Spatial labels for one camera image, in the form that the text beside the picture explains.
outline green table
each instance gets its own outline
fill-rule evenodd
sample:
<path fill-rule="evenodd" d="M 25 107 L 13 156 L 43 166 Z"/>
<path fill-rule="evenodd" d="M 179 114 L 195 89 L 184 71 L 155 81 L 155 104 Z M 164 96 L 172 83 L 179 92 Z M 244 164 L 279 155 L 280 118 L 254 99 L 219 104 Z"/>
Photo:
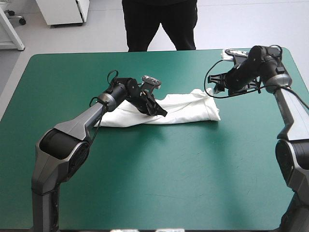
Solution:
<path fill-rule="evenodd" d="M 35 55 L 0 123 L 0 228 L 32 226 L 35 143 L 84 111 L 106 74 L 162 80 L 158 99 L 203 88 L 220 50 Z M 293 89 L 308 91 L 289 53 Z M 232 63 L 221 63 L 222 73 Z M 273 229 L 292 198 L 275 158 L 283 128 L 271 94 L 216 100 L 220 122 L 100 128 L 88 160 L 61 185 L 61 229 Z"/>

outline black cable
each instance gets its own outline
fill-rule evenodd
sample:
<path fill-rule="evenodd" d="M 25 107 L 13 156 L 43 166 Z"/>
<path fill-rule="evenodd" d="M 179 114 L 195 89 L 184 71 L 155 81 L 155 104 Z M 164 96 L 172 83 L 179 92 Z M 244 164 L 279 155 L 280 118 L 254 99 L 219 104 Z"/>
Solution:
<path fill-rule="evenodd" d="M 207 76 L 208 76 L 208 74 L 210 73 L 210 71 L 211 71 L 217 64 L 219 64 L 219 63 L 222 62 L 222 61 L 224 61 L 224 60 L 221 59 L 221 60 L 217 61 L 217 62 L 208 70 L 208 72 L 206 73 L 205 79 L 204 79 L 204 90 L 205 90 L 206 93 L 207 93 L 207 91 L 206 91 L 206 79 L 207 79 Z"/>
<path fill-rule="evenodd" d="M 107 74 L 107 83 L 108 83 L 108 84 L 111 84 L 110 81 L 109 81 L 109 78 L 110 78 L 110 75 L 111 75 L 113 72 L 116 72 L 116 75 L 113 77 L 113 79 L 118 77 L 118 74 L 119 74 L 118 70 L 111 70 L 111 71 Z"/>
<path fill-rule="evenodd" d="M 102 118 L 103 118 L 103 115 L 107 112 L 107 106 L 106 105 L 103 105 L 102 107 L 102 111 L 101 111 L 101 115 L 100 115 L 100 120 L 98 121 L 98 126 L 97 126 L 97 129 L 96 129 L 96 132 L 94 133 L 90 143 L 89 143 L 89 147 L 88 147 L 88 150 L 90 149 L 91 145 L 93 144 L 93 141 L 95 140 L 96 138 L 96 135 L 98 133 L 98 129 L 100 127 L 100 124 L 101 124 L 101 121 L 102 121 Z"/>
<path fill-rule="evenodd" d="M 284 87 L 284 86 L 280 86 L 279 88 L 283 88 L 286 91 L 292 93 L 309 110 L 309 106 L 300 98 L 300 96 L 294 90 L 292 90 L 292 89 L 290 89 L 288 87 Z"/>

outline floor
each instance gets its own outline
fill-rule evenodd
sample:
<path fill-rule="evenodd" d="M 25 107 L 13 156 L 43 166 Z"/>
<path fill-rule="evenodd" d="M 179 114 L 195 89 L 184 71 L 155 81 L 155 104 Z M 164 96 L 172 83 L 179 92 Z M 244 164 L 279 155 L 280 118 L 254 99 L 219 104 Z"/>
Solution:
<path fill-rule="evenodd" d="M 0 50 L 0 119 L 31 56 L 127 51 L 121 7 L 120 0 L 90 0 L 88 21 L 82 27 L 50 28 L 35 0 L 9 3 L 10 9 L 27 20 L 24 26 L 12 21 L 26 49 Z M 309 87 L 309 66 L 305 59 L 309 54 L 308 10 L 309 0 L 198 0 L 197 49 L 279 44 L 291 51 Z M 160 28 L 148 50 L 175 50 L 175 47 Z"/>

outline black pants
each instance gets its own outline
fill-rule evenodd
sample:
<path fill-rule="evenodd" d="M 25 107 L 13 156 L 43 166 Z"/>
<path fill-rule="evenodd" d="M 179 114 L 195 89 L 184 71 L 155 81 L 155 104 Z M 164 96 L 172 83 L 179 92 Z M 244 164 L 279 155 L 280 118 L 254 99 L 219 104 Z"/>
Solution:
<path fill-rule="evenodd" d="M 160 23 L 177 50 L 195 50 L 193 29 L 197 23 L 197 0 L 168 6 L 152 6 L 122 0 L 129 52 L 147 51 Z"/>

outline wire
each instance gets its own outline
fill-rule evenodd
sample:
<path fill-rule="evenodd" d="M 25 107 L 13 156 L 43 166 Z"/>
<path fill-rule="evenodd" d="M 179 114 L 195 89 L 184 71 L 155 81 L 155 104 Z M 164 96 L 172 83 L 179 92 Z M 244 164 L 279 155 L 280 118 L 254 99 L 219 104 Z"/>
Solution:
<path fill-rule="evenodd" d="M 292 93 L 309 110 L 309 106 L 300 98 L 300 96 L 294 90 L 292 90 L 292 89 L 290 89 L 288 87 L 284 87 L 284 86 L 280 86 L 279 88 L 283 88 L 286 91 Z"/>
<path fill-rule="evenodd" d="M 210 73 L 210 71 L 211 71 L 217 64 L 219 64 L 219 63 L 222 62 L 222 61 L 224 61 L 224 60 L 221 59 L 221 60 L 217 61 L 217 62 L 208 70 L 208 72 L 206 73 L 205 79 L 204 79 L 204 90 L 205 90 L 206 93 L 207 93 L 207 91 L 206 91 L 206 79 L 207 79 L 207 76 L 208 76 L 208 74 Z"/>
<path fill-rule="evenodd" d="M 108 83 L 108 84 L 111 84 L 110 81 L 109 81 L 109 78 L 110 78 L 110 75 L 111 75 L 113 72 L 116 72 L 116 75 L 113 77 L 113 79 L 118 77 L 118 74 L 119 74 L 118 70 L 111 70 L 111 71 L 107 74 L 107 83 Z"/>

